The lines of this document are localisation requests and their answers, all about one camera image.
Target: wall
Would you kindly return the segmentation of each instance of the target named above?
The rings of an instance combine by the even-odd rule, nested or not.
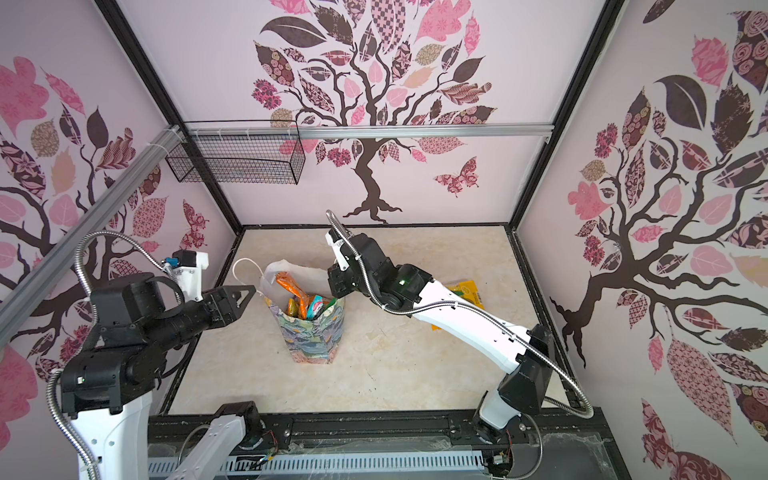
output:
[[[186,120],[311,127],[551,122],[603,2],[120,3]],[[508,221],[540,138],[396,140],[307,141],[298,186],[222,188],[244,223]]]
[[[2,298],[165,122],[92,2],[9,2],[0,12],[0,141],[8,168],[0,173]],[[194,212],[185,210],[185,201]],[[182,187],[164,162],[106,227],[133,235],[156,257],[180,245],[209,251],[208,286],[233,239],[204,187]],[[127,245],[103,239],[92,244],[86,270],[97,279],[150,271]],[[88,332],[83,297],[67,272],[0,352],[0,470],[6,476],[77,476],[77,455],[45,406],[45,380]]]
[[[631,2],[521,225],[635,480],[766,476],[765,7]]]

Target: marble-patterned surface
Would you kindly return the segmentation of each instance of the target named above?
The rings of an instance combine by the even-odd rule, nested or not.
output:
[[[326,269],[333,262],[326,231],[251,230],[237,258],[249,257],[262,268],[284,258]],[[376,239],[395,264],[412,263],[443,283],[474,280],[485,308],[502,319],[537,322],[503,227],[353,232]],[[249,262],[237,265],[237,275],[259,283],[259,270]],[[237,284],[231,272],[227,284]],[[261,412],[473,409],[502,377],[490,359],[451,334],[386,314],[359,293],[347,296],[333,364],[296,364],[270,311],[254,298],[240,320],[203,334],[170,413],[211,413],[243,400],[254,400]],[[548,394],[566,401],[555,377]]]

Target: tree decal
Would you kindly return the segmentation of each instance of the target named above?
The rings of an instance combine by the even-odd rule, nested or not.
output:
[[[99,110],[86,115],[80,97],[67,83],[46,74],[52,90],[48,92],[34,84],[36,72],[31,61],[17,57],[14,64],[20,80],[10,84],[0,82],[0,97],[6,100],[4,118],[10,115],[8,112],[15,111],[14,102],[26,101],[23,96],[9,96],[20,89],[36,92],[39,98],[56,94],[61,109],[42,111],[42,114],[27,110],[26,114],[11,116],[6,122],[15,127],[22,121],[49,118],[32,130],[29,144],[36,156],[21,147],[23,139],[7,136],[8,133],[15,136],[14,129],[0,132],[0,155],[8,168],[4,186],[0,187],[0,232],[6,234],[6,239],[14,238],[12,243],[0,242],[0,269],[4,270],[0,273],[0,284],[10,290],[29,275],[58,239],[93,206],[95,186],[103,182],[104,187],[109,188],[114,183],[110,170],[125,169],[136,154],[131,146],[130,128],[124,128],[121,135],[111,140]],[[5,67],[0,67],[0,77],[5,71]],[[37,87],[43,88],[46,94],[38,92]],[[140,237],[139,241],[143,241],[149,251],[159,246],[149,237],[160,229],[164,217],[165,198],[149,197],[157,189],[160,178],[160,168],[156,167],[108,224],[112,230],[122,233],[129,230]],[[88,246],[85,271],[96,283],[136,273],[138,269],[125,259],[135,251],[134,248],[126,250],[126,245],[113,237],[101,237]],[[53,368],[61,368],[87,336],[92,318],[90,304],[84,298],[82,287],[75,283],[43,300],[31,315],[35,326],[22,329],[11,338],[11,342],[25,336],[36,338],[25,356],[40,379],[47,380]],[[12,350],[9,346],[5,351],[7,356]]]
[[[738,21],[737,43],[762,42],[764,63],[768,15],[732,15]],[[664,86],[666,105],[652,105],[642,89],[620,123],[621,130],[611,123],[598,132],[594,149],[598,158],[581,170],[584,179],[568,194],[575,214],[586,221],[575,232],[585,243],[584,259],[591,270],[586,293],[576,310],[551,301],[565,321],[566,347],[571,337],[586,367],[583,329],[595,304],[616,291],[616,308],[626,309],[629,328],[649,335],[648,359],[655,372],[666,364],[680,391],[729,437],[733,429],[728,392],[736,392],[737,405],[765,438],[766,390],[726,382],[721,375],[765,382],[765,368],[743,354],[763,348],[768,332],[739,326],[736,317],[716,319],[707,307],[741,305],[768,315],[765,297],[743,298],[733,289],[745,281],[768,286],[768,259],[754,255],[754,250],[768,247],[764,210],[768,148],[742,145],[747,133],[760,129],[750,95],[762,105],[768,92],[763,88],[763,70],[741,68],[744,59],[736,52],[729,55],[720,40],[695,38],[694,43],[692,71],[698,80],[683,74],[661,78],[657,82]],[[723,71],[724,59],[728,74]],[[706,84],[717,79],[723,84],[714,101],[707,101],[706,92],[715,88]],[[667,121],[675,124],[674,129]],[[666,134],[668,130],[679,134]],[[703,141],[702,134],[711,141]],[[756,208],[763,212],[744,213]],[[695,229],[688,228],[694,224]],[[743,253],[729,253],[734,246]],[[677,293],[678,287],[694,287],[699,294],[684,296]],[[659,327],[664,319],[668,334]],[[681,332],[690,334],[697,345],[684,342]],[[699,350],[707,346],[725,346],[732,352]],[[748,391],[761,397],[747,401]],[[706,463],[692,454],[668,457],[669,442],[659,445],[658,438],[646,436],[648,458],[658,467],[667,460],[683,468],[676,462],[684,458]],[[726,478],[713,465],[707,467],[712,478]]]
[[[275,34],[290,46],[262,45],[261,39],[254,42],[269,79],[257,79],[252,96],[265,108],[275,110],[291,103],[297,106],[293,112],[300,124],[337,127],[483,124],[495,110],[477,105],[492,85],[469,83],[482,62],[482,57],[469,58],[480,41],[477,19],[466,18],[469,0],[455,5],[452,0],[370,0],[370,22],[360,21],[366,0],[308,3],[309,7],[305,2],[272,0],[285,13],[306,18],[274,18],[262,27],[262,33],[271,32],[265,39]],[[406,9],[415,16],[407,15]],[[412,22],[418,29],[408,28]],[[406,29],[417,31],[415,38],[404,37]],[[449,37],[457,32],[462,33],[460,39]],[[431,41],[416,49],[417,43],[424,43],[422,38]],[[326,52],[312,56],[319,45]],[[284,109],[275,110],[272,119],[279,119],[277,112]],[[402,209],[382,198],[370,162],[376,158],[400,162],[403,151],[425,162],[425,154],[444,154],[463,145],[456,137],[421,138],[416,143],[360,138],[304,141],[303,147],[306,152],[315,151],[318,164],[328,159],[336,167],[349,165],[365,186],[366,199],[344,217],[368,212],[372,220],[387,223],[379,212]],[[459,175],[434,180],[446,185],[451,194],[476,185],[477,174],[470,173],[476,160],[467,161],[471,169],[465,165]]]

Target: pink wall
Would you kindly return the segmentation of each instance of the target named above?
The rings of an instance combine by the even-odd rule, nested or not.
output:
[[[297,117],[304,127],[378,124],[380,119],[411,124],[415,116],[430,112],[427,124],[462,119],[548,123],[602,4],[236,0],[222,8],[198,0],[121,2],[185,119],[276,115]],[[387,15],[393,18],[392,28],[384,20]],[[349,28],[331,27],[334,18]],[[285,26],[293,24],[302,29]],[[369,25],[372,36],[366,35]],[[312,29],[316,34],[301,33]],[[382,46],[381,61],[361,54],[350,60],[364,36]],[[185,39],[182,50],[178,38]],[[452,48],[456,55],[448,55],[443,68],[443,57]],[[276,74],[278,67],[286,73]],[[339,75],[335,88],[331,70]],[[395,72],[389,80],[387,71]],[[405,95],[412,96],[408,108]],[[451,112],[455,115],[445,116]],[[349,219],[353,223],[508,221],[541,138],[453,138],[444,147],[398,140],[400,145],[386,146],[397,160],[388,156],[383,162],[380,146],[363,142],[363,152],[355,155],[351,139],[322,142],[326,152],[340,149],[335,164],[318,158],[316,142],[307,142],[298,185],[222,188],[244,223],[321,223],[328,208],[342,215],[357,210]],[[472,158],[476,170],[461,177]],[[462,191],[458,196],[449,192],[436,177]]]
[[[0,134],[8,168],[0,174],[3,297],[165,121],[92,2],[12,2],[0,13]],[[185,211],[185,201],[194,212]],[[205,188],[181,186],[164,162],[107,227],[145,242],[160,258],[181,244],[208,251],[207,286],[233,240]],[[96,261],[88,270],[96,278],[148,269],[124,244],[105,248],[100,240],[91,251]],[[82,297],[68,272],[0,353],[0,470],[6,475],[77,476],[74,449],[45,406],[44,380],[88,331]]]
[[[766,476],[767,35],[630,2],[521,226],[635,480]]]

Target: wire basket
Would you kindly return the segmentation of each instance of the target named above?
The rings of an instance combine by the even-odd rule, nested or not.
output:
[[[281,124],[296,127],[286,133],[196,132],[190,141],[197,145],[217,182],[258,184],[298,184],[306,155],[301,145],[295,121]],[[193,165],[190,148],[178,144],[166,157],[168,166],[180,182],[201,182],[200,172]]]

